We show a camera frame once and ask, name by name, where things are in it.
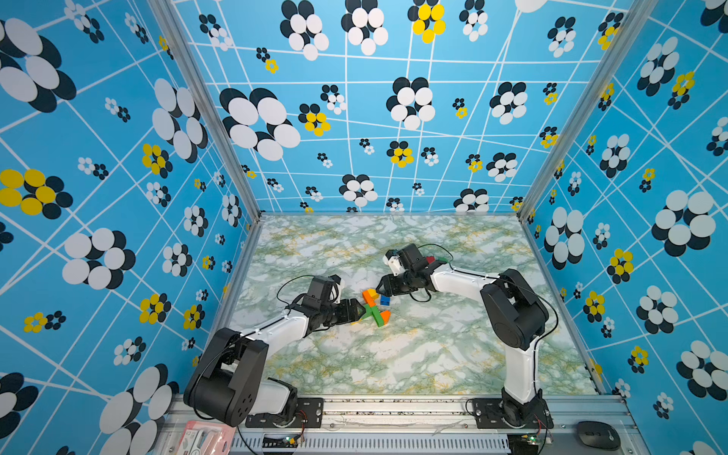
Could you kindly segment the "green long lego brick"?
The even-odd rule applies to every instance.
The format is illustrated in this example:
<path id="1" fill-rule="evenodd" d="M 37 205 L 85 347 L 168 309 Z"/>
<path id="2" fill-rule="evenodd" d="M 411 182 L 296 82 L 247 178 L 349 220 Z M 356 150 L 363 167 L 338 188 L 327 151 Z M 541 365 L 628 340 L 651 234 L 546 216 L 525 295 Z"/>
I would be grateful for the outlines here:
<path id="1" fill-rule="evenodd" d="M 382 311 L 377 306 L 374 306 L 374 307 L 366 306 L 365 313 L 362 316 L 362 318 L 363 319 L 373 318 L 373 320 L 375 321 L 375 323 L 377 324 L 378 327 L 383 327 L 383 326 L 385 326 L 385 324 L 383 323 L 383 320 L 380 316 L 381 312 Z"/>

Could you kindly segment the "orange long lego brick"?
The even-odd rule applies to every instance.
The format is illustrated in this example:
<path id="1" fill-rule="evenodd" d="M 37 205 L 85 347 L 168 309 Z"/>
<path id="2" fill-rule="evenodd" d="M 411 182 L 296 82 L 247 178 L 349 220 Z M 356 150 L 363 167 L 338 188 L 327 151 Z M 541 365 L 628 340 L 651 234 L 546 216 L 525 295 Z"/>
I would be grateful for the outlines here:
<path id="1" fill-rule="evenodd" d="M 377 293 L 371 292 L 371 290 L 364 291 L 362 293 L 362 297 L 364 301 L 366 301 L 367 305 L 374 307 L 377 305 Z"/>

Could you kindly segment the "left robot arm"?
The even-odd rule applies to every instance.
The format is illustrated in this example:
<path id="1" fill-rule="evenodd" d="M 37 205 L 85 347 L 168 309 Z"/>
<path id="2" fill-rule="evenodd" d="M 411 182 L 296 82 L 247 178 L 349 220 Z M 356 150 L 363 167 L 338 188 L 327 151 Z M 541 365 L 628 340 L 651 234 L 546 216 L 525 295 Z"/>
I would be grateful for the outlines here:
<path id="1" fill-rule="evenodd" d="M 237 427 L 248 417 L 286 426 L 297 418 L 298 389 L 264 378 L 267 360 L 288 344 L 334 326 L 361 320 L 367 305 L 341 297 L 337 275 L 311 275 L 306 292 L 282 315 L 248 331 L 221 328 L 212 337 L 183 394 L 198 417 Z"/>

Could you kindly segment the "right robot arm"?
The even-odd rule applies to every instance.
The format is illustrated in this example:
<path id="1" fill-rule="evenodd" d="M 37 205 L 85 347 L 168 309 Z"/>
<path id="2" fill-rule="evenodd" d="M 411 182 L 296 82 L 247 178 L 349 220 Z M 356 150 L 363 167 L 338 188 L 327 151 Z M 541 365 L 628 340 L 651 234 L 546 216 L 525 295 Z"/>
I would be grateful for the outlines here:
<path id="1" fill-rule="evenodd" d="M 381 278 L 377 292 L 383 296 L 409 295 L 417 290 L 450 293 L 478 301 L 485 307 L 492 330 L 505 345 L 505 379 L 502 387 L 502 419 L 513 428 L 535 421 L 554 427 L 538 386 L 538 345 L 546 336 L 547 308 L 515 269 L 486 274 L 456 268 L 425 256 L 414 244 L 390 249 L 383 263 L 391 273 Z"/>

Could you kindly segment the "pink packaged item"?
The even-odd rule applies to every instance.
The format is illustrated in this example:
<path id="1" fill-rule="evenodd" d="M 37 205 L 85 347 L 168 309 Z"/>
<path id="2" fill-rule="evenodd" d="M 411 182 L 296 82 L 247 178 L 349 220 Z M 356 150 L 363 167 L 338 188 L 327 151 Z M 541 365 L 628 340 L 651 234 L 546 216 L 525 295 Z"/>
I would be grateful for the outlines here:
<path id="1" fill-rule="evenodd" d="M 190 421 L 173 451 L 175 455 L 228 455 L 236 432 L 225 424 Z"/>

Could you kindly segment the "black computer mouse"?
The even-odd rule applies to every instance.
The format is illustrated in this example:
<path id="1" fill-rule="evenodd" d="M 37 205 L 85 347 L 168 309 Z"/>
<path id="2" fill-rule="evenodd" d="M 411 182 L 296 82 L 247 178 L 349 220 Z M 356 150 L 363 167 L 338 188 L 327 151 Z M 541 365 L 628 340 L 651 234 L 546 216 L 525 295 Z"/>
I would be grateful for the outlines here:
<path id="1" fill-rule="evenodd" d="M 606 451 L 617 451 L 621 447 L 621 439 L 616 429 L 603 422 L 581 421 L 576 425 L 578 440 L 585 447 Z"/>

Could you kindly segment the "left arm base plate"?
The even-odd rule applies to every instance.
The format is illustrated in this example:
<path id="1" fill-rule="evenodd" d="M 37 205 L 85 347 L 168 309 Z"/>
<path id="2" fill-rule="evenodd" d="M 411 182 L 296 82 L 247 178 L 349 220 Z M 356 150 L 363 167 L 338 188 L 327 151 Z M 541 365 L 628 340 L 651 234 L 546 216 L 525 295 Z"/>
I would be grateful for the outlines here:
<path id="1" fill-rule="evenodd" d="M 285 409 L 279 414 L 257 413 L 246 418 L 246 428 L 320 428 L 324 399 L 299 397 L 295 409 Z"/>

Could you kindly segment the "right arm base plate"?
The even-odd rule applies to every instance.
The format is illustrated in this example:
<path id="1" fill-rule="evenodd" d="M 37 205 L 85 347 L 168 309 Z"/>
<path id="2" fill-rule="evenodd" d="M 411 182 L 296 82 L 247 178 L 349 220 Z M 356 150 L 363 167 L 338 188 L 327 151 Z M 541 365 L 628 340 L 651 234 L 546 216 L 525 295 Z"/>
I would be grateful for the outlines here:
<path id="1" fill-rule="evenodd" d="M 553 417 L 546 402 L 535 397 L 527 404 L 503 398 L 472 398 L 466 411 L 479 430 L 552 430 Z"/>

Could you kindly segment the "aluminium front rail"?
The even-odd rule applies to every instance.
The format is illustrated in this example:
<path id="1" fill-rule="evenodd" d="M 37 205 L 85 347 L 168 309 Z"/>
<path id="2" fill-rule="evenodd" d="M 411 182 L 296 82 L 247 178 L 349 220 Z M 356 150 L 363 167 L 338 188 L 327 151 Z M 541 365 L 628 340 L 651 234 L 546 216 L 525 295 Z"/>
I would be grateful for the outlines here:
<path id="1" fill-rule="evenodd" d="M 553 428 L 479 428 L 467 395 L 327 395 L 315 411 L 318 428 L 242 428 L 234 454 L 595 454 L 577 435 L 582 421 L 614 428 L 620 454 L 647 454 L 648 447 L 624 399 L 613 395 L 551 395 Z"/>

